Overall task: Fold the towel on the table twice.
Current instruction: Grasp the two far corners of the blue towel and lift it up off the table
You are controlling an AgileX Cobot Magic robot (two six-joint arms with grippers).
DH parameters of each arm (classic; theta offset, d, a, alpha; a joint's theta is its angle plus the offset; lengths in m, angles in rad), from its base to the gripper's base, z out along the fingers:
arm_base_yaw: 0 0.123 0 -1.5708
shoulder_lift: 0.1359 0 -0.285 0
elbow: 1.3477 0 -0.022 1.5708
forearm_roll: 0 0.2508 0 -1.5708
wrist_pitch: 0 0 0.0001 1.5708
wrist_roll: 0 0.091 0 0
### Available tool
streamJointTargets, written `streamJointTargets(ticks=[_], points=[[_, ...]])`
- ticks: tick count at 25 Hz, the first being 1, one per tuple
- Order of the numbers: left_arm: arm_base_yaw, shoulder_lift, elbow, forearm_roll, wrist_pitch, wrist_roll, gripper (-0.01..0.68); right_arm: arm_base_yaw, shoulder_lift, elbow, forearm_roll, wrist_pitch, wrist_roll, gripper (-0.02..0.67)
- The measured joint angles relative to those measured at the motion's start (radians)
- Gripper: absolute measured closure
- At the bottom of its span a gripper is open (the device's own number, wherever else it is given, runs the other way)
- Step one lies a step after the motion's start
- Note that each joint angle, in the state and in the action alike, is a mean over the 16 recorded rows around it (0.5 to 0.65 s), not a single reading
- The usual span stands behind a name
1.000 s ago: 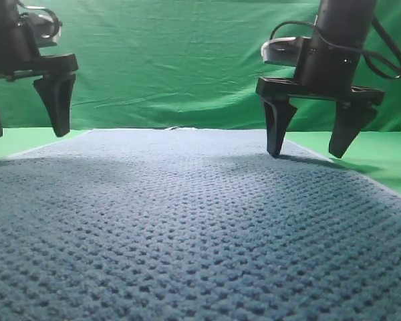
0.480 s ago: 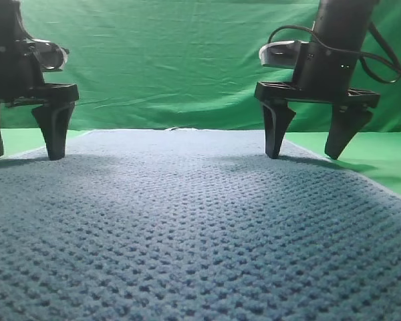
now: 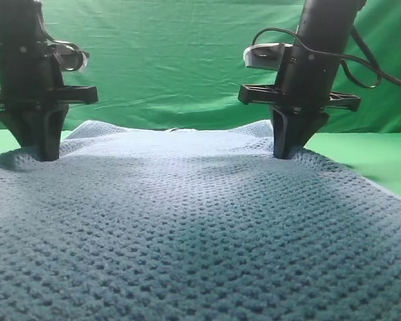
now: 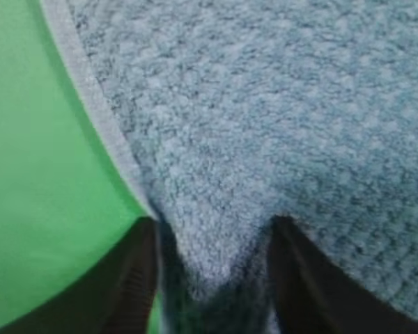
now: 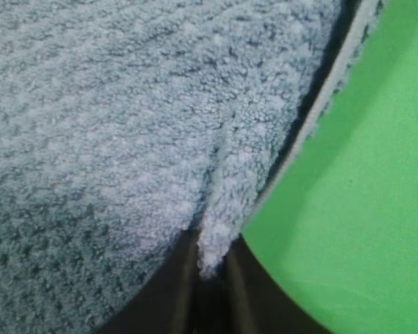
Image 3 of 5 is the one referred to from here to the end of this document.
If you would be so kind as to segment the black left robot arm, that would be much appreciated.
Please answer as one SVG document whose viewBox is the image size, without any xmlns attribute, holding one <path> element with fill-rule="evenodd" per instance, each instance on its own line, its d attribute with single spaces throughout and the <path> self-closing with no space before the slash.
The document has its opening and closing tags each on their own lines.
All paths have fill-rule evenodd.
<svg viewBox="0 0 401 321">
<path fill-rule="evenodd" d="M 58 159 L 69 106 L 98 102 L 96 87 L 69 86 L 62 76 L 89 56 L 48 34 L 41 1 L 0 1 L 0 121 L 41 161 Z"/>
</svg>

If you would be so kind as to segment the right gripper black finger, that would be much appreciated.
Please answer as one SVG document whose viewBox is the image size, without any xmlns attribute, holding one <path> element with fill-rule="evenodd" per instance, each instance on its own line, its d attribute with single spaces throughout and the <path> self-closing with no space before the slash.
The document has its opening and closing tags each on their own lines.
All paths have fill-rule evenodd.
<svg viewBox="0 0 401 321">
<path fill-rule="evenodd" d="M 295 114 L 295 140 L 292 148 L 292 155 L 295 155 L 297 152 L 303 149 L 311 137 L 327 124 L 328 120 L 329 114 L 325 112 L 314 114 Z"/>
<path fill-rule="evenodd" d="M 295 148 L 301 146 L 301 117 L 282 108 L 273 108 L 273 155 L 275 158 L 291 158 Z"/>
</svg>

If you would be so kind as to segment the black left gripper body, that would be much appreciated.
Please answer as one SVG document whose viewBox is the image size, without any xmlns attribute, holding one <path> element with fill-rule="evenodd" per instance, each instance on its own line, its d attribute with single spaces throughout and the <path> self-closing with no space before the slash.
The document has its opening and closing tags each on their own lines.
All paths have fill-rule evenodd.
<svg viewBox="0 0 401 321">
<path fill-rule="evenodd" d="M 5 108 L 44 104 L 94 104 L 95 86 L 64 84 L 49 43 L 0 41 L 0 105 Z"/>
</svg>

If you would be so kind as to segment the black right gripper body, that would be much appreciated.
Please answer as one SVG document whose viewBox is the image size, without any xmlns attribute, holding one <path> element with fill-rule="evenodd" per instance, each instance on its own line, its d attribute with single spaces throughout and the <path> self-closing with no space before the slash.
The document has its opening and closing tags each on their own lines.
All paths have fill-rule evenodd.
<svg viewBox="0 0 401 321">
<path fill-rule="evenodd" d="M 322 45 L 310 43 L 307 46 L 316 51 L 307 51 L 300 44 L 293 44 L 284 55 L 277 70 L 274 84 L 242 85 L 238 99 L 243 104 L 260 103 L 286 108 L 317 110 L 322 108 L 347 109 L 355 112 L 361 98 L 353 94 L 333 92 L 331 87 L 340 64 L 337 57 L 328 54 L 342 54 L 346 44 Z"/>
</svg>

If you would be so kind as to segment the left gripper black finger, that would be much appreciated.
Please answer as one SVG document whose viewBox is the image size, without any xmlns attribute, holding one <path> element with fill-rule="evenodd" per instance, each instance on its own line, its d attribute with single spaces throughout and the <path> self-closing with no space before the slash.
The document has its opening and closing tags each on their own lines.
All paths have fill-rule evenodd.
<svg viewBox="0 0 401 321">
<path fill-rule="evenodd" d="M 67 104 L 54 104 L 39 111 L 37 147 L 41 161 L 56 161 L 59 158 L 61 132 L 68 110 Z"/>
<path fill-rule="evenodd" d="M 13 135 L 21 148 L 35 147 L 39 144 L 37 136 L 39 122 L 36 112 L 1 110 L 0 122 Z"/>
</svg>

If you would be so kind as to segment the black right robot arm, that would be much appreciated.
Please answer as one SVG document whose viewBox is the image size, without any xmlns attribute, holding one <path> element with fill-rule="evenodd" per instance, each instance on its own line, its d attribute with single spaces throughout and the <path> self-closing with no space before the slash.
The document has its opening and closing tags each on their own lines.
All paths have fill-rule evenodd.
<svg viewBox="0 0 401 321">
<path fill-rule="evenodd" d="M 274 84 L 242 85 L 243 104 L 267 104 L 273 126 L 273 155 L 291 158 L 329 119 L 326 108 L 355 112 L 360 98 L 332 91 L 359 1 L 306 1 L 295 41 L 257 43 L 243 52 L 247 68 L 277 72 Z"/>
</svg>

